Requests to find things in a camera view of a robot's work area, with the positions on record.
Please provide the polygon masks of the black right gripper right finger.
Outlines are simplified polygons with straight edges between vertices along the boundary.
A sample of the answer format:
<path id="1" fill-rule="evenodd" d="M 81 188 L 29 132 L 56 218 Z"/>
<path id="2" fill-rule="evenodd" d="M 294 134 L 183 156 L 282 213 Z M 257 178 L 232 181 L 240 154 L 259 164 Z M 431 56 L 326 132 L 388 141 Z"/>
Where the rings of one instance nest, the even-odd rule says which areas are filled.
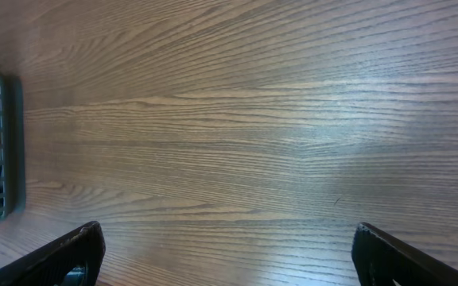
<path id="1" fill-rule="evenodd" d="M 361 285 L 458 286 L 458 270 L 367 222 L 356 228 L 351 249 Z"/>

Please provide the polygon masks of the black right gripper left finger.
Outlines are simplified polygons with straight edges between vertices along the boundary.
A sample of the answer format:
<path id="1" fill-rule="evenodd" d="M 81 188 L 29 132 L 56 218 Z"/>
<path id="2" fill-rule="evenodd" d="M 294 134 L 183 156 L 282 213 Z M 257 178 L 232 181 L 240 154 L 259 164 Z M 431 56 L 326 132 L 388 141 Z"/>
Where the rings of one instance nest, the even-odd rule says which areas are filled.
<path id="1" fill-rule="evenodd" d="M 0 286 L 94 285 L 105 250 L 100 224 L 87 222 L 0 268 Z"/>

